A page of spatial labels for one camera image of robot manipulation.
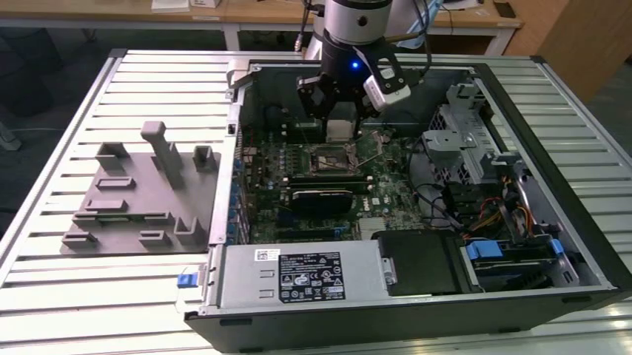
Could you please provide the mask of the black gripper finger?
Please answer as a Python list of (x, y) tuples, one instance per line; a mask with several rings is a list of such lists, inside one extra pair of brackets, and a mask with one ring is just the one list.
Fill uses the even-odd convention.
[(329, 115), (336, 106), (337, 82), (321, 73), (319, 76), (297, 78), (297, 94), (309, 118), (321, 122), (321, 138), (327, 139)]
[(381, 112), (375, 108), (369, 96), (355, 99), (356, 119), (355, 119), (355, 139), (361, 136), (361, 123), (368, 118), (377, 118)]

